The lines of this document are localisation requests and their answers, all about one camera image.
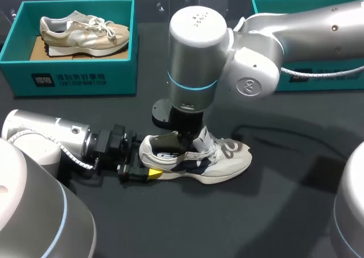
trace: sneaker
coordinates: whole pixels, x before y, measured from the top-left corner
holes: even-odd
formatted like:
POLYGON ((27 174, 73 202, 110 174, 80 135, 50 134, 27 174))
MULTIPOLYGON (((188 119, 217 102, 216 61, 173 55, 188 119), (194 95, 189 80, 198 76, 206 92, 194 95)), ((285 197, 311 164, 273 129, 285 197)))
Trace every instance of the sneaker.
POLYGON ((49 46, 49 56, 77 53, 108 56, 122 50, 129 42, 128 27, 77 11, 61 19, 42 17, 40 34, 49 46))
POLYGON ((248 168, 249 147, 231 139, 218 140, 204 127, 193 141, 192 151, 180 153, 178 132, 147 136, 140 145, 143 165, 163 171, 159 179, 192 177, 204 184, 229 180, 248 168))

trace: teal box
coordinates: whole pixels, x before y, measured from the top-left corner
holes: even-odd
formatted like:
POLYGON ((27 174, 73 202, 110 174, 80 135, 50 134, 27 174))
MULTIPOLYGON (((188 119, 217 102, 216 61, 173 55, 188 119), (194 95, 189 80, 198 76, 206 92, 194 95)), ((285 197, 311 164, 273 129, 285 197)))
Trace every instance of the teal box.
POLYGON ((16 96, 135 94, 137 53, 134 0, 25 1, 0 53, 0 69, 16 96), (127 59, 30 61, 40 18, 63 18, 75 10, 128 26, 127 59), (46 84, 37 86, 37 77, 46 84))
MULTIPOLYGON (((252 0, 253 13, 298 13, 357 0, 252 0)), ((364 59, 295 62, 283 67, 308 73, 332 73, 364 65, 364 59)), ((336 78, 307 78, 280 75, 276 91, 364 89, 364 73, 336 78)))

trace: black cable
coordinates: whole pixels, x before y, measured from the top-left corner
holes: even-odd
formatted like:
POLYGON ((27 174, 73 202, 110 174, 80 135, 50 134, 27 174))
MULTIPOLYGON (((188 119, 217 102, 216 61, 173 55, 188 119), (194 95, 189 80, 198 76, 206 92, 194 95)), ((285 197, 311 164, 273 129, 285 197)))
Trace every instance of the black cable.
POLYGON ((279 132, 284 132, 284 133, 288 133, 288 134, 293 134, 293 135, 297 135, 306 139, 310 139, 313 140, 314 142, 318 142, 320 144, 322 144, 323 146, 325 146, 326 148, 328 148, 329 150, 333 151, 334 153, 336 153, 337 155, 341 156, 343 159, 348 160, 348 158, 350 157, 347 155, 344 155, 343 153, 341 153, 338 149, 336 149, 335 147, 332 147, 330 144, 324 142, 323 140, 304 134, 304 133, 300 133, 294 130, 289 130, 289 129, 285 129, 285 128, 278 128, 278 127, 266 127, 266 126, 252 126, 252 125, 248 125, 248 124, 242 124, 238 127, 236 127, 233 131, 233 136, 237 134, 237 131, 243 128, 250 128, 250 129, 257 129, 257 130, 273 130, 273 131, 279 131, 279 132))

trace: shoelace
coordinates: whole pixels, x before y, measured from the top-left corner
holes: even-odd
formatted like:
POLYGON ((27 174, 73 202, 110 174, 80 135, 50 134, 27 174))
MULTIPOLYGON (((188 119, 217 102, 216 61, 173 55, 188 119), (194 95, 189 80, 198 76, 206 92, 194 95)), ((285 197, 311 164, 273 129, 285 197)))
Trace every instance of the shoelace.
POLYGON ((110 40, 114 40, 116 37, 116 33, 113 29, 111 29, 110 27, 108 27, 108 24, 113 24, 114 22, 112 21, 106 21, 103 18, 98 18, 97 16, 94 15, 89 15, 92 18, 90 19, 89 23, 86 26, 87 30, 98 30, 99 32, 102 31, 106 31, 107 33, 107 38, 110 40))
POLYGON ((213 144, 212 144, 211 148, 208 151, 206 151, 205 153, 201 154, 201 157, 210 157, 213 155, 214 162, 219 160, 223 147, 230 152, 235 152, 239 147, 239 145, 236 142, 232 142, 232 143, 234 143, 234 148, 231 148, 225 142, 225 139, 223 139, 223 138, 217 139, 213 135, 211 135, 211 138, 213 139, 213 144))

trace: black logo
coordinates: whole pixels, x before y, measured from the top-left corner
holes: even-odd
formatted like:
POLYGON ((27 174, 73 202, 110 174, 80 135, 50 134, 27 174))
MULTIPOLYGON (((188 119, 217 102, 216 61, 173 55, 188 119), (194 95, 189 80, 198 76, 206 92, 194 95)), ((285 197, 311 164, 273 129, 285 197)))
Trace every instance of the black logo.
POLYGON ((49 73, 32 73, 32 78, 35 85, 40 88, 55 86, 52 76, 49 73))
MULTIPOLYGON (((312 69, 295 69, 296 72, 303 72, 303 73, 312 73, 312 69)), ((304 76, 291 76, 291 79, 289 79, 290 83, 301 83, 301 82, 307 82, 308 77, 304 76)))
POLYGON ((211 161, 205 157, 197 163, 197 160, 183 160, 171 169, 173 172, 186 171, 187 173, 203 174, 207 167, 211 164, 211 161))

